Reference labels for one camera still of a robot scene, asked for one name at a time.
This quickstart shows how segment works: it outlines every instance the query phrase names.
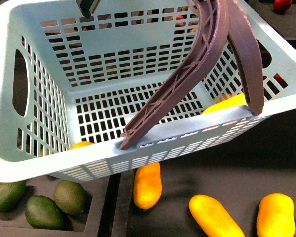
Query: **dark surface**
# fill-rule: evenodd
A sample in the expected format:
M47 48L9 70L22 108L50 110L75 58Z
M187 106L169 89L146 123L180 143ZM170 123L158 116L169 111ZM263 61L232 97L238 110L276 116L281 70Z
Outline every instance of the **dark surface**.
M44 195L53 199L54 189L61 179L49 175L27 180L27 189L14 208L0 213L0 237L94 237L97 235L102 217L104 200L108 187L108 177L85 182L82 186L92 196L88 213L78 216L65 215L64 231L32 228L25 218L25 207L33 195Z
M296 218L296 110L273 115L228 143L161 162L161 173L157 205L141 211L131 204L128 237L206 236L188 209L195 194L216 198L247 237L256 237L259 202L269 193L289 195Z

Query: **plastic basket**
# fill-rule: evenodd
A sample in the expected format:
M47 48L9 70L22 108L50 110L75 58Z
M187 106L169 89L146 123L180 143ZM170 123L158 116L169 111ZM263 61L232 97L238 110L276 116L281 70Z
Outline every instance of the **plastic basket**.
M186 1L103 0L91 21L74 0L3 4L0 182L43 174L85 182L228 142L272 114L296 108L296 51L244 1L239 5L271 58L263 69L263 113L253 116L237 106L201 114L223 94L242 92L226 45L204 81L122 151L119 136L126 123L193 45L192 11L180 12ZM186 18L170 20L178 14ZM23 113L15 109L16 51L27 68ZM67 151L81 140L95 144Z

